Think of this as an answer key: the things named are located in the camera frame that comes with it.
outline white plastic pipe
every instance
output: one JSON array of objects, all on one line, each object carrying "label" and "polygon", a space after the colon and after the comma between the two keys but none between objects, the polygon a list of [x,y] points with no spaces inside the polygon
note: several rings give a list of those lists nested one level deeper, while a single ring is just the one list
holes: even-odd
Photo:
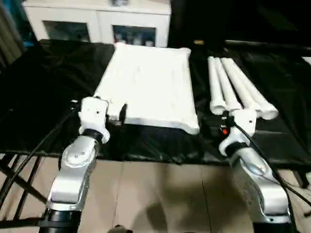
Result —
[{"label": "white plastic pipe", "polygon": [[224,70],[223,64],[221,63],[219,58],[215,58],[215,66],[218,74],[218,78],[220,81],[220,85],[223,90],[223,94],[225,97],[225,102],[227,104],[227,109],[229,111],[242,109],[241,104],[238,102],[237,97],[234,93],[234,90],[231,86],[229,78]]},{"label": "white plastic pipe", "polygon": [[255,85],[248,79],[239,66],[231,58],[228,60],[233,64],[233,67],[239,74],[240,80],[243,82],[254,101],[256,101],[261,106],[262,118],[265,120],[276,118],[278,115],[278,110],[258,91]]},{"label": "white plastic pipe", "polygon": [[242,101],[244,108],[256,110],[257,118],[261,117],[262,115],[261,107],[259,106],[259,104],[257,104],[254,101],[251,94],[248,92],[247,88],[244,86],[243,82],[239,79],[239,75],[236,69],[234,68],[233,64],[227,58],[222,58],[221,61],[229,75],[229,78],[235,90],[237,91]]},{"label": "white plastic pipe", "polygon": [[209,108],[215,115],[221,115],[226,110],[226,103],[220,88],[218,75],[215,67],[215,60],[213,57],[208,57],[208,74],[211,101]]}]

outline curtain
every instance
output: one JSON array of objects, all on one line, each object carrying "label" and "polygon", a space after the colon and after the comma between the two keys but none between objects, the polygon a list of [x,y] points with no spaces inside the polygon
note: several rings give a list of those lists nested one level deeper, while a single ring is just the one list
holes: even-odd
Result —
[{"label": "curtain", "polygon": [[0,71],[23,54],[25,47],[11,15],[0,2]]}]

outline beige floor tile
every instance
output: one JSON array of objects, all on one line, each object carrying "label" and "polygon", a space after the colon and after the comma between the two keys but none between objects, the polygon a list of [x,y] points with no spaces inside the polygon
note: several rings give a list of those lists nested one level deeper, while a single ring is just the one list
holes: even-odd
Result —
[{"label": "beige floor tile", "polygon": [[200,166],[212,233],[252,233],[252,222],[232,186],[228,167]]},{"label": "beige floor tile", "polygon": [[198,166],[125,163],[114,225],[137,232],[210,232]]},{"label": "beige floor tile", "polygon": [[106,233],[113,225],[123,163],[97,161],[79,233]]}]

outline floor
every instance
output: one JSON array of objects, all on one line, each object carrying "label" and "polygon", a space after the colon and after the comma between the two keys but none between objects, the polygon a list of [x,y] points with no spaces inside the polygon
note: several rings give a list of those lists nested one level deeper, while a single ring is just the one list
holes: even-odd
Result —
[{"label": "floor", "polygon": [[[22,176],[30,173],[27,166]],[[57,173],[57,160],[45,158],[34,187],[47,195]],[[282,176],[295,183],[290,171]],[[98,161],[82,214],[80,233],[106,233],[117,224],[139,233],[252,233],[242,200],[231,185],[227,167]],[[9,193],[0,218],[11,219],[22,190]],[[311,192],[304,191],[311,199]],[[311,232],[310,210],[292,197],[298,229]],[[23,217],[41,215],[45,206],[28,196]],[[0,230],[0,233],[35,233],[38,228]]]}]

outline black plastic sheet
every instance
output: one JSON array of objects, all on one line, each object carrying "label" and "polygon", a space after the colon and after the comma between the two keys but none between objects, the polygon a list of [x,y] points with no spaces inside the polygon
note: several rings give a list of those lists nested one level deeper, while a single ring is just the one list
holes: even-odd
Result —
[{"label": "black plastic sheet", "polygon": [[[114,48],[112,45],[41,41],[0,75],[0,152],[27,154],[80,101],[95,91]],[[274,120],[258,119],[254,139],[269,161],[281,168],[310,169],[308,152],[310,115],[308,91],[311,67],[298,56],[230,51],[259,90],[280,110]],[[206,59],[190,57],[195,107],[201,132],[108,124],[111,139],[99,158],[118,161],[154,161],[226,164],[218,152],[220,117],[209,110]],[[60,156],[78,135],[74,114],[38,151]]]}]

